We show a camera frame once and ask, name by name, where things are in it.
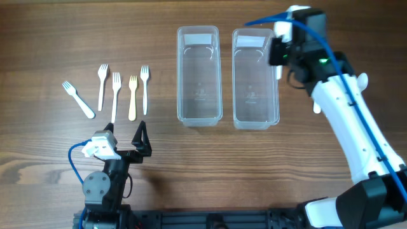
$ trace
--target plastic container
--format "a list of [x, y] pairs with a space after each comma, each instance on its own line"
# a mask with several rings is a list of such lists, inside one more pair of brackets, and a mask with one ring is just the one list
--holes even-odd
[[222, 118], [219, 31], [185, 26], [177, 32], [177, 113], [185, 126], [214, 126]]
[[233, 122], [237, 129], [265, 130], [280, 120], [275, 67], [268, 65], [271, 29], [233, 31]]

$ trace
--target container label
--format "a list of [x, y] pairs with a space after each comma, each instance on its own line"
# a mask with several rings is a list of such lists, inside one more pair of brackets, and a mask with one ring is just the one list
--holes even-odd
[[212, 44], [211, 34], [186, 34], [184, 35], [185, 45], [210, 45]]
[[237, 36], [236, 47], [263, 47], [265, 37]]

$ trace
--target plastic fork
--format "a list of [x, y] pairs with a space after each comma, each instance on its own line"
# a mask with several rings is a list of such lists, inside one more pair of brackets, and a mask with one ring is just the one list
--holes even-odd
[[134, 121], [137, 117], [136, 105], [135, 105], [135, 91], [137, 90], [137, 76], [131, 76], [128, 87], [131, 91], [130, 96], [130, 108], [128, 109], [128, 119]]
[[144, 115], [147, 114], [147, 81], [150, 77], [150, 72], [149, 72], [149, 67], [148, 66], [142, 66], [141, 67], [141, 72], [140, 72], [140, 78], [144, 84], [144, 93], [142, 95], [142, 112]]
[[76, 102], [79, 104], [81, 107], [82, 111], [85, 113], [85, 115], [88, 118], [95, 118], [95, 113], [88, 107], [88, 105], [83, 102], [83, 100], [76, 94], [76, 89], [68, 82], [65, 81], [63, 82], [62, 86], [65, 88], [66, 92], [74, 97]]
[[97, 74], [100, 78], [100, 90], [99, 90], [99, 103], [97, 106], [98, 111], [102, 111], [103, 106], [103, 91], [104, 91], [104, 82], [106, 80], [107, 74], [109, 74], [109, 64], [102, 64]]
[[116, 120], [117, 112], [117, 95], [121, 88], [120, 73], [113, 73], [113, 108], [112, 108], [112, 123]]

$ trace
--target wooden table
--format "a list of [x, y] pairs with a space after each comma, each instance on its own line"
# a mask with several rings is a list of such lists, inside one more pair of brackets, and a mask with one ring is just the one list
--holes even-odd
[[[363, 96], [392, 147], [407, 158], [406, 1], [298, 1], [326, 11], [334, 50], [369, 75]], [[110, 121], [103, 63], [123, 76], [114, 134], [119, 149], [146, 121], [153, 156], [132, 165], [133, 209], [264, 209], [335, 197], [352, 186], [347, 161], [312, 100], [280, 80], [280, 122], [266, 131], [233, 127], [231, 34], [245, 22], [286, 10], [291, 1], [23, 4], [0, 6], [0, 227], [70, 228], [84, 196], [67, 150]], [[187, 128], [176, 113], [176, 31], [215, 25], [221, 41], [223, 118]], [[131, 74], [151, 68], [149, 113], [128, 120]], [[89, 120], [61, 86], [70, 81], [96, 111]], [[82, 177], [102, 163], [73, 160]]]

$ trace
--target cream-colored fork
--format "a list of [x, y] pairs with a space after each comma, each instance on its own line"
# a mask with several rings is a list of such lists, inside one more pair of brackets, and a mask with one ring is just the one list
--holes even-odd
[[137, 76], [131, 76], [130, 82], [128, 83], [128, 87], [131, 91], [130, 107], [128, 109], [128, 119], [130, 121], [134, 121], [137, 118], [137, 108], [135, 105], [135, 91], [137, 90], [137, 86]]

